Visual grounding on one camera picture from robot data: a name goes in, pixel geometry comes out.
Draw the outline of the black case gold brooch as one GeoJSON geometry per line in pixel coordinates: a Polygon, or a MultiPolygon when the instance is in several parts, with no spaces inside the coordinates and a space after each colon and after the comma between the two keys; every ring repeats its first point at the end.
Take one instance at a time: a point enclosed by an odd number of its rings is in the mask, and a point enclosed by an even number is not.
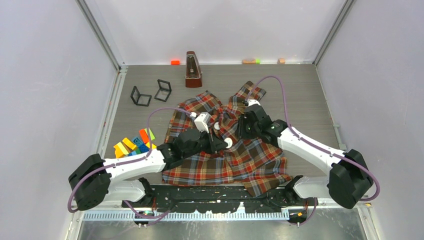
{"type": "Polygon", "coordinates": [[[161,102],[167,102],[172,93],[171,83],[162,79],[158,79],[157,83],[159,89],[157,90],[154,99],[161,102]]]}

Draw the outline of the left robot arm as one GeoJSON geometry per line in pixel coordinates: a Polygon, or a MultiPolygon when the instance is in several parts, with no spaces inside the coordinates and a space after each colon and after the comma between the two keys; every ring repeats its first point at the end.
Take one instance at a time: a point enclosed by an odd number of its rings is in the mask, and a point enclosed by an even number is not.
{"type": "Polygon", "coordinates": [[[171,142],[142,154],[105,159],[92,154],[68,178],[72,189],[68,211],[90,210],[106,201],[131,201],[148,207],[153,193],[147,190],[145,181],[135,177],[171,170],[196,154],[217,154],[232,145],[231,138],[221,139],[211,132],[189,128],[171,142]]]}

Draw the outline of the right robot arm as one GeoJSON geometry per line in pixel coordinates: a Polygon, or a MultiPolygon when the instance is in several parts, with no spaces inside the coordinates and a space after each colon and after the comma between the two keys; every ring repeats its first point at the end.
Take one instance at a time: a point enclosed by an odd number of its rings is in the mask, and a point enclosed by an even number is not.
{"type": "Polygon", "coordinates": [[[335,149],[306,136],[284,120],[271,120],[256,100],[249,100],[239,117],[238,135],[241,139],[260,139],[291,152],[325,173],[322,177],[298,175],[291,180],[285,192],[291,205],[299,205],[308,198],[331,198],[341,207],[352,209],[364,200],[372,186],[376,187],[373,199],[380,193],[380,186],[360,152],[335,149]]]}

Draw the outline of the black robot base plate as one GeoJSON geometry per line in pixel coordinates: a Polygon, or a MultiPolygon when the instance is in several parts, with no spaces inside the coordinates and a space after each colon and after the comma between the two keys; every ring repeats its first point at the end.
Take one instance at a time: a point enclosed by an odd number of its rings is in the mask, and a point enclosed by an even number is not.
{"type": "Polygon", "coordinates": [[[248,214],[278,213],[286,207],[311,209],[314,200],[301,199],[288,193],[284,188],[274,188],[259,196],[251,196],[241,185],[214,186],[171,186],[152,185],[146,195],[133,208],[153,208],[161,212],[213,214],[234,213],[244,208],[248,214]]]}

